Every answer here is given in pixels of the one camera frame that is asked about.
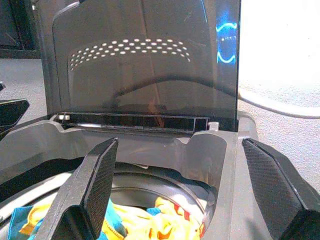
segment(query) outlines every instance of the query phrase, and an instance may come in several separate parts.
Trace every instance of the laundry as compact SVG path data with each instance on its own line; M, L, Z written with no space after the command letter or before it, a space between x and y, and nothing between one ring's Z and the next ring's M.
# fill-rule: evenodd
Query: laundry
M7 240L33 240L51 204L16 208ZM158 197L143 210L109 200L98 240L199 240L200 224L179 205Z

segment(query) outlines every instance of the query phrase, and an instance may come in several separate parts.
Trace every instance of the tinted glass lid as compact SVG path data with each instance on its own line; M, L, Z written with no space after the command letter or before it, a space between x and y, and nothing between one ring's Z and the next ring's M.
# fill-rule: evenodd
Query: tinted glass lid
M38 6L53 38L46 70L57 90L51 83L47 96L60 104L52 111L206 117L236 130L239 0Z

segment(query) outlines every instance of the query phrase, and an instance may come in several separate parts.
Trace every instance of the white cable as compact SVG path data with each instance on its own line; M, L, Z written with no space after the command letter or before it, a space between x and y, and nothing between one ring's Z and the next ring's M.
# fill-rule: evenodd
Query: white cable
M238 89L238 99L258 108L289 117L301 119L320 119L320 107L295 106L271 100L261 97L260 95L245 90L241 87Z

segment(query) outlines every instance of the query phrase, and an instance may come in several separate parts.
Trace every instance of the teal fabric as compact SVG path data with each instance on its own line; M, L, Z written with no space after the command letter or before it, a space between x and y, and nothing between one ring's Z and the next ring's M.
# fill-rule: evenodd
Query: teal fabric
M161 210L157 207L151 207L151 208L147 208L146 212L151 214L152 216L155 216L155 215L161 213Z
M8 231L7 240L27 240L28 235L19 233L19 230L27 223L28 214L32 206L17 207L13 210Z
M43 222L43 219L41 219L37 223L37 225L34 227L30 236L19 233L19 230L23 227L24 224L27 223L28 214L32 208L33 206L27 206L27 207L18 207L14 209L11 216L7 240L33 240L35 238L36 233L38 232L41 226L41 223ZM125 237L127 235L126 229L122 225L122 219L116 213L114 205L110 199L105 211L104 218L114 228L114 230L116 230L122 236ZM108 238L103 232L101 232L98 240L108 240Z

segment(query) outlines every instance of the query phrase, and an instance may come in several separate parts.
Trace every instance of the washing machine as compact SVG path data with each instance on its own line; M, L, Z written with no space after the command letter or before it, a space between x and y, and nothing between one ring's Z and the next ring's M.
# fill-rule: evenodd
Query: washing machine
M240 0L34 0L33 13L48 115L15 126L28 102L1 103L1 239L14 208L57 199L115 138L116 204L170 200L204 240L319 239L319 194L237 111Z

